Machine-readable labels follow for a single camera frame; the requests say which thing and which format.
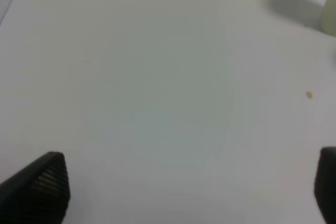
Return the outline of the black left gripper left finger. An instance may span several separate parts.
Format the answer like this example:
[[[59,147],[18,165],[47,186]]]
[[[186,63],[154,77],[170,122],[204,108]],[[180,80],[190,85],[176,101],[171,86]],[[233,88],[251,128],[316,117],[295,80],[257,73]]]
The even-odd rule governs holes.
[[[48,152],[1,183],[1,223],[62,223],[69,201],[65,156]]]

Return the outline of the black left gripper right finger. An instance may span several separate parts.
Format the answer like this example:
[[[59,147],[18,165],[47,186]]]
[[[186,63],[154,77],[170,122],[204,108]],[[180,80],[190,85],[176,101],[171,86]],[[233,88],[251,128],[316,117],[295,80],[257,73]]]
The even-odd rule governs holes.
[[[320,151],[314,196],[324,221],[335,224],[335,147],[324,147]]]

